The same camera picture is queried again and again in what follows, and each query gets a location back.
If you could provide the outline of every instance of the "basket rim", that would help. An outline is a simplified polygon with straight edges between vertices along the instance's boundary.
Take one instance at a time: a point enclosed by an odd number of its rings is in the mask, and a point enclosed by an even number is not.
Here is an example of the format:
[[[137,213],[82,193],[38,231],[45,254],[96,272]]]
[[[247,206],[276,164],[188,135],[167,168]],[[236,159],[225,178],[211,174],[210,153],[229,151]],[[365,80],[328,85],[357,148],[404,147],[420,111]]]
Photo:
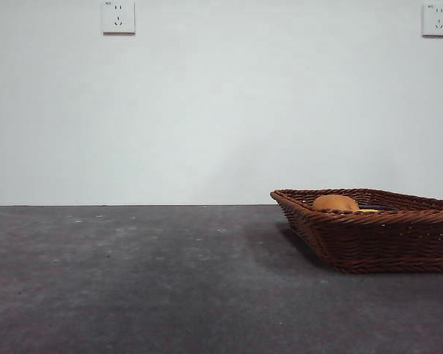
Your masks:
[[[443,203],[443,199],[435,199],[435,198],[426,198],[419,197],[417,195],[407,195],[396,192],[389,192],[385,190],[376,190],[371,188],[344,188],[344,189],[322,189],[322,190],[274,190],[270,193],[271,197],[276,201],[278,199],[287,200],[301,209],[302,212],[307,215],[315,216],[318,218],[328,218],[334,221],[363,221],[365,219],[369,219],[371,222],[388,222],[394,221],[396,219],[397,222],[404,221],[406,218],[408,222],[431,222],[437,223],[443,221],[443,208],[440,209],[423,209],[423,210],[379,210],[376,212],[353,212],[353,211],[345,211],[345,210],[336,210],[336,209],[325,209],[323,211],[315,211],[310,208],[310,205],[302,203],[298,199],[294,199],[289,197],[286,192],[328,192],[328,191],[349,191],[349,192],[385,192],[390,193],[391,195],[401,196],[401,197],[412,197],[412,198],[421,198],[426,201]]]

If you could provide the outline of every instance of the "white wall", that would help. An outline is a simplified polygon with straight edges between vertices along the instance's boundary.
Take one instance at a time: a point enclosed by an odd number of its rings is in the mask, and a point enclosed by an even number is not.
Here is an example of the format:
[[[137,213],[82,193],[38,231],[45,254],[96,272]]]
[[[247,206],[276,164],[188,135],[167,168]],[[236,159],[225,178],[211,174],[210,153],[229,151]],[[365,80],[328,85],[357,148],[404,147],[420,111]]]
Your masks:
[[[0,204],[443,198],[443,39],[418,0],[0,0]]]

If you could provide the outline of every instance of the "dark object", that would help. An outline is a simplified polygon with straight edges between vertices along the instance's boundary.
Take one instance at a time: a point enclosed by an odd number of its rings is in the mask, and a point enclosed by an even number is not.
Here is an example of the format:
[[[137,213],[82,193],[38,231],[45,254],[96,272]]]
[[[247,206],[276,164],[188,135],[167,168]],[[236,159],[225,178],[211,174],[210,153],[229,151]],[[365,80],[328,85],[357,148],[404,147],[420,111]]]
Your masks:
[[[374,210],[396,210],[390,206],[385,205],[360,205],[360,209],[374,209]]]
[[[313,200],[341,194],[379,212],[315,212]],[[443,272],[443,201],[382,190],[276,190],[290,226],[344,273]]]

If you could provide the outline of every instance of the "dark gray surface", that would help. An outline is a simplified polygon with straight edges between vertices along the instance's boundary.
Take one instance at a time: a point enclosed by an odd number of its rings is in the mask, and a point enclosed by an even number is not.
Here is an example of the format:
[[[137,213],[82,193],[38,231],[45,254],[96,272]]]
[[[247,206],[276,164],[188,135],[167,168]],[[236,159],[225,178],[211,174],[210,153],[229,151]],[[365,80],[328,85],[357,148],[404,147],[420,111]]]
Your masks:
[[[339,274],[277,206],[0,207],[0,353],[443,353],[443,274]]]

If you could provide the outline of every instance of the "electrical outlet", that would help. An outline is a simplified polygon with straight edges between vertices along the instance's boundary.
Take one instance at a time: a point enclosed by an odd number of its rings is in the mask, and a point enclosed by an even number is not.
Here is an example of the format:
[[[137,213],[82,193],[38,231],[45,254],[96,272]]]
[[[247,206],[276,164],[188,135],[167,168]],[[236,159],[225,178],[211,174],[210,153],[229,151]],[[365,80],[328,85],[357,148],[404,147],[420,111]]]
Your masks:
[[[103,34],[134,34],[134,1],[116,0],[102,4]]]
[[[424,37],[443,37],[443,4],[423,5],[422,35]]]

